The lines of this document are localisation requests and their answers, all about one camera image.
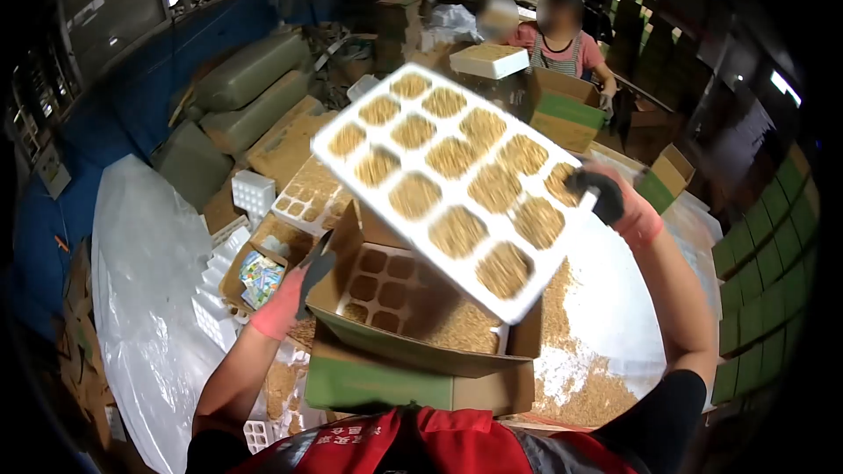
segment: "stack of green boxes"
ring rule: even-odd
[[[653,16],[651,24],[652,31],[648,34],[645,32],[647,43],[638,57],[632,82],[640,89],[655,94],[664,66],[674,50],[671,34],[674,27],[659,16]]]
[[[615,40],[606,56],[606,65],[615,73],[629,77],[638,57],[644,20],[641,18],[641,5],[634,0],[620,0],[612,27]]]
[[[700,100],[711,78],[711,69],[696,58],[699,48],[699,42],[683,33],[660,76],[655,96],[673,110],[679,109],[685,99],[696,106],[693,101]]]
[[[814,277],[819,194],[795,145],[744,220],[713,249],[720,354],[711,402],[769,384],[793,352]]]

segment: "person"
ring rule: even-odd
[[[612,44],[615,35],[612,34],[612,20],[603,11],[606,0],[583,0],[583,31],[592,36],[595,41]]]
[[[618,85],[594,38],[583,32],[583,0],[539,0],[535,22],[522,22],[507,40],[530,51],[530,67],[577,78],[594,73],[603,85],[600,109],[609,110]]]
[[[411,404],[311,428],[251,456],[244,423],[308,282],[327,271],[305,260],[252,315],[205,384],[187,472],[676,471],[699,421],[706,385],[713,381],[717,343],[711,308],[659,214],[617,171],[586,164],[566,184],[578,193],[600,190],[594,212],[627,242],[659,320],[667,369],[630,410],[591,433],[541,438],[499,424],[488,411]],[[316,278],[310,275],[314,270]]]

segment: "styrofoam tray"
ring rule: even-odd
[[[384,260],[384,267],[380,269],[377,273],[371,273],[369,271],[364,271],[361,269],[360,264],[363,259],[364,254],[366,251],[374,250],[374,251],[381,251],[386,253],[387,258]],[[412,274],[407,279],[398,279],[393,276],[390,276],[387,273],[387,267],[389,266],[389,260],[393,257],[402,257],[402,258],[412,258],[416,261],[416,267],[413,269]],[[404,334],[404,324],[412,315],[410,300],[406,300],[404,305],[396,310],[385,305],[382,305],[378,298],[380,296],[380,291],[384,287],[384,284],[387,282],[395,282],[397,284],[404,284],[406,286],[407,291],[416,290],[420,287],[423,287],[423,282],[419,279],[419,264],[424,263],[423,260],[419,260],[417,257],[413,256],[412,251],[407,251],[406,249],[398,249],[398,248],[390,248],[389,246],[381,246],[379,244],[372,244],[368,242],[364,242],[363,246],[360,248],[360,251],[357,253],[357,259],[354,261],[354,269],[352,270],[352,275],[348,279],[348,287],[343,291],[342,297],[340,298],[340,303],[336,307],[336,314],[342,315],[342,312],[346,309],[346,306],[349,304],[357,304],[361,305],[368,310],[368,316],[366,317],[366,321],[364,324],[368,326],[372,326],[372,321],[374,319],[374,314],[379,311],[385,311],[387,313],[392,313],[393,315],[397,316],[399,319],[397,334],[403,335]],[[378,280],[378,287],[374,290],[374,296],[372,300],[358,300],[352,298],[350,295],[351,286],[354,283],[354,280],[358,276],[366,276],[372,277]],[[509,326],[506,324],[501,324],[499,327],[490,328],[490,332],[494,333],[497,336],[497,353],[504,354],[507,352],[507,342],[509,340]]]
[[[475,57],[473,52],[478,47],[482,45],[470,46],[456,54],[451,54],[449,57],[451,69],[455,72],[479,75],[488,79],[501,79],[530,66],[530,54],[524,48],[510,55],[489,60]]]
[[[431,86],[415,100],[399,99],[390,93],[389,88],[396,80],[409,73],[415,73],[427,78],[431,81]],[[465,106],[458,114],[451,118],[437,118],[422,107],[422,103],[427,98],[427,95],[438,86],[448,87],[465,97]],[[365,124],[358,117],[358,109],[365,107],[371,100],[379,96],[387,96],[399,103],[400,112],[381,127]],[[459,131],[458,126],[463,118],[474,108],[483,108],[498,115],[507,124],[507,129],[500,140],[494,143],[484,156],[470,166],[469,170],[461,178],[453,181],[445,179],[427,165],[425,156],[432,147],[436,146],[445,138],[456,137],[464,139],[465,137]],[[389,135],[395,126],[403,122],[406,116],[413,113],[420,114],[434,123],[437,127],[437,132],[432,140],[428,141],[420,149],[406,151],[396,144]],[[367,133],[366,138],[364,142],[357,146],[353,153],[350,153],[345,158],[336,157],[329,152],[328,145],[336,132],[349,122],[363,126]],[[479,169],[484,165],[495,163],[497,153],[503,145],[518,134],[523,134],[542,146],[548,152],[548,159],[537,174],[532,176],[519,174],[522,192],[516,199],[516,204],[506,214],[492,215],[468,195],[467,189],[479,172]],[[357,179],[354,171],[355,166],[365,158],[373,147],[383,147],[392,154],[395,154],[400,158],[401,165],[379,187],[369,188]],[[311,150],[332,171],[337,179],[377,213],[382,220],[407,243],[411,244],[424,258],[427,258],[433,267],[439,269],[452,282],[457,284],[460,289],[474,298],[482,307],[510,325],[518,323],[527,314],[535,301],[538,300],[544,287],[551,281],[551,278],[565,260],[569,247],[573,242],[577,241],[577,233],[582,229],[583,222],[597,201],[597,195],[592,191],[585,193],[579,206],[576,208],[566,207],[556,200],[545,189],[544,180],[557,163],[566,163],[578,167],[581,165],[579,160],[548,140],[535,129],[519,121],[511,114],[500,110],[500,108],[489,101],[457,85],[453,81],[445,79],[429,69],[416,64],[402,66],[395,73],[382,80],[375,88],[367,92],[359,101],[343,110],[331,123],[322,128],[313,137]],[[400,182],[404,174],[410,172],[419,172],[425,175],[442,190],[442,198],[438,204],[419,220],[404,218],[392,208],[389,202],[389,192]],[[518,208],[527,196],[546,199],[565,218],[565,227],[562,233],[548,249],[539,251],[534,248],[518,234],[512,224],[515,209]],[[469,212],[485,223],[488,236],[474,249],[469,258],[458,260],[449,258],[431,243],[428,238],[428,229],[443,216],[448,208],[460,205],[465,206]],[[512,298],[502,300],[497,298],[486,286],[480,283],[475,276],[475,269],[479,261],[489,254],[492,248],[498,243],[507,241],[519,248],[521,252],[531,259],[533,271],[521,290]]]
[[[302,165],[302,168],[299,169],[299,172],[307,168],[311,162],[317,165],[319,164],[316,158],[311,156],[304,163],[304,165]],[[287,193],[288,188],[299,181],[297,179],[298,175],[299,174],[297,173],[296,176],[294,176],[292,180],[290,180],[287,186],[284,187],[284,190],[279,193],[278,197],[275,199],[275,202],[272,203],[272,207],[270,208],[270,210],[272,211],[272,214],[277,216],[280,220],[283,220],[289,223],[291,226],[297,227],[298,229],[301,229],[304,232],[311,234],[317,238],[321,238],[325,232],[334,228],[334,223],[342,216],[342,213],[345,212],[347,203],[344,204],[342,208],[338,209],[338,213],[336,214],[331,212],[331,208],[337,201],[339,201],[343,197],[348,197],[347,199],[350,202],[350,195],[347,191],[343,190],[343,186],[341,184],[338,184],[338,187],[334,189],[334,191],[330,195],[327,195],[328,201],[325,203],[321,214],[319,214],[315,219],[313,219],[313,221],[307,221],[304,219],[304,215],[313,206],[313,202],[316,200],[317,197],[326,195],[316,194],[314,192],[308,201],[301,200],[298,197],[290,196]],[[284,198],[290,200],[290,203],[286,207],[279,206],[280,202]],[[303,205],[302,211],[298,215],[290,214],[290,207],[297,203]]]

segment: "foam tray with mealworms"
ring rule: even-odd
[[[580,161],[529,125],[407,64],[311,141],[336,178],[487,311],[519,322],[597,195],[569,194]]]

